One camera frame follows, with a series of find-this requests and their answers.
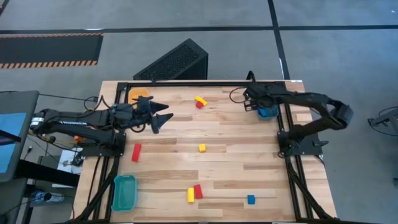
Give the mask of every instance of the orange and black striped tape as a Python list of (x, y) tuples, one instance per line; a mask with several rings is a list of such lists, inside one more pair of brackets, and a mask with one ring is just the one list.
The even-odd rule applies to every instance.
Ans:
[(97, 61), (0, 63), (0, 68), (50, 68), (68, 66), (92, 66), (96, 64)]
[(104, 36), (104, 33), (87, 33), (87, 34), (33, 34), (33, 35), (4, 35), (0, 36), (0, 38), (28, 38), (28, 37), (81, 37), (81, 36), (93, 36), (93, 35), (101, 35)]

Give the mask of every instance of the blue block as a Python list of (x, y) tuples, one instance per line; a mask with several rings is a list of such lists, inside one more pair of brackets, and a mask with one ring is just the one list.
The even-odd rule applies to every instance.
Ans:
[(248, 195), (248, 204), (249, 205), (254, 205), (256, 203), (256, 198), (254, 195)]

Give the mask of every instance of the plastic tray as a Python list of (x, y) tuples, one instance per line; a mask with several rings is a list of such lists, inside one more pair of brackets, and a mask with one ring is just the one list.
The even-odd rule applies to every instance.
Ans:
[(112, 211), (130, 212), (137, 203), (137, 179), (133, 175), (115, 177)]

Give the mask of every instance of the wooden table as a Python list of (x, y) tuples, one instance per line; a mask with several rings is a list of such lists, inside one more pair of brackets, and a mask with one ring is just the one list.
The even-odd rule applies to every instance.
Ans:
[[(100, 95), (108, 104), (114, 102), (118, 82), (102, 84)], [(290, 91), (304, 91), (300, 81), (287, 80), (285, 84)], [(245, 112), (242, 104), (231, 102), (229, 93), (233, 88), (147, 88), (155, 102), (170, 106), (160, 114), (174, 113), (174, 117), (159, 134), (153, 134), (151, 128), (139, 134), (126, 131), (126, 150), (120, 159), (118, 174), (136, 176), (138, 201), (131, 212), (112, 212), (112, 222), (295, 220), (285, 162), (277, 157), (277, 120), (259, 121), (255, 111)], [(242, 99), (242, 92), (237, 91), (233, 97)], [(208, 105), (197, 109), (195, 95), (203, 97)], [(281, 110), (286, 122), (283, 107)], [(294, 123), (312, 120), (308, 108), (291, 106), (291, 110)], [(139, 162), (131, 161), (135, 143), (142, 143)], [(198, 152), (199, 144), (206, 144), (206, 152)], [(74, 203), (76, 215), (86, 207), (96, 160), (91, 157), (84, 161)], [(326, 212), (335, 216), (324, 166), (313, 156), (302, 156), (302, 160), (309, 191)], [(102, 160), (93, 194), (98, 186), (101, 163)], [(195, 184), (201, 185), (204, 198), (187, 203), (187, 189)], [(305, 207), (298, 192), (304, 217)], [(248, 205), (248, 195), (256, 196), (255, 205)], [(107, 196), (106, 192), (100, 218), (104, 217)]]

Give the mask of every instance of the blue object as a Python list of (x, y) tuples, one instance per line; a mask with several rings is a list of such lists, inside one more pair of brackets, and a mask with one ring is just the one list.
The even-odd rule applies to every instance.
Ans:
[(248, 195), (248, 204), (249, 205), (254, 205), (256, 203), (256, 198), (254, 195)]
[(112, 211), (130, 212), (137, 203), (137, 179), (133, 175), (115, 177)]
[(279, 111), (277, 106), (273, 106), (271, 108), (259, 108), (257, 109), (257, 113), (259, 115), (259, 119), (269, 121), (278, 116)]
[[(26, 113), (0, 114), (0, 130), (19, 136)], [(15, 144), (0, 146), (0, 173), (7, 172)]]

